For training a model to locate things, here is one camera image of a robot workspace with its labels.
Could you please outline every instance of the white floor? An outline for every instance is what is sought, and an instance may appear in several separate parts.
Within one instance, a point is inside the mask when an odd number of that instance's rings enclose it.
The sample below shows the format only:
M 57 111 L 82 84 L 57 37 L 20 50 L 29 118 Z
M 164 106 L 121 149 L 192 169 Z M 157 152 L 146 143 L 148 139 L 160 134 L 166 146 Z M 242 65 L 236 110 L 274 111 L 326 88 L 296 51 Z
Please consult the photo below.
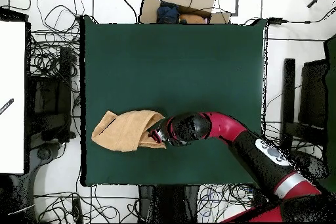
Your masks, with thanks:
M 128 0 L 133 6 L 137 14 L 140 11 L 142 0 Z M 135 17 L 132 10 L 125 4 L 123 0 L 75 0 L 77 13 L 84 12 L 88 15 L 93 15 L 100 23 L 134 23 Z M 290 21 L 305 21 L 319 20 L 332 7 L 335 6 L 335 0 L 319 0 L 312 8 L 306 6 L 311 0 L 239 0 L 239 16 L 232 17 L 231 21 L 235 24 L 243 24 L 246 20 L 252 17 L 282 17 Z M 8 0 L 0 0 L 0 5 L 7 5 Z M 14 7 L 27 8 L 29 0 L 10 0 L 10 5 Z M 72 11 L 74 10 L 74 0 L 38 0 L 38 7 L 42 17 L 46 17 L 48 12 L 57 5 L 65 5 Z M 228 11 L 234 12 L 235 0 L 220 0 L 220 7 Z M 37 8 L 37 0 L 31 0 L 31 7 L 28 11 L 20 11 L 29 15 L 31 30 L 47 30 L 44 27 L 41 16 Z M 57 20 L 58 12 L 54 12 L 48 17 L 48 24 L 54 24 Z M 73 17 L 66 12 L 61 14 L 57 28 L 68 28 Z M 336 14 L 326 18 L 319 23 L 311 24 L 282 24 L 281 26 L 271 26 L 269 28 L 268 41 L 268 75 L 267 75 L 267 94 L 266 102 L 269 102 L 275 96 L 282 92 L 282 68 L 285 58 L 295 58 L 297 64 L 295 84 L 301 83 L 301 68 L 305 62 L 325 58 L 323 41 L 336 34 Z M 79 78 L 74 79 L 79 85 Z M 296 89 L 295 95 L 299 98 L 300 89 Z M 273 101 L 267 109 L 267 121 L 280 121 L 280 104 L 281 97 Z M 296 111 L 295 119 L 299 112 L 299 102 L 295 101 Z M 80 114 L 80 109 L 76 108 L 75 116 Z M 60 159 L 57 159 L 50 164 L 43 166 L 36 177 L 35 195 L 44 195 L 49 193 L 60 193 L 67 191 L 75 191 L 75 184 L 79 173 L 80 165 L 80 144 L 79 137 L 71 140 L 66 147 L 66 151 Z M 78 185 L 78 192 L 81 196 L 88 197 L 90 202 L 90 188 Z M 117 199 L 113 197 L 129 197 L 137 198 L 138 189 L 136 186 L 117 186 L 117 185 L 99 185 L 96 195 L 102 206 L 115 206 L 121 214 L 121 218 L 129 212 L 127 204 L 134 204 L 134 199 Z M 35 200 L 36 211 L 41 213 L 54 198 L 41 197 Z M 89 206 L 83 205 L 83 212 L 89 212 Z M 224 218 L 227 218 L 235 213 L 242 211 L 243 208 L 234 206 L 227 210 Z M 106 215 L 113 217 L 115 211 L 109 209 Z M 46 215 L 45 219 L 54 218 L 54 215 Z M 136 222 L 136 217 L 128 217 L 124 223 Z M 101 216 L 93 220 L 93 223 L 106 222 Z

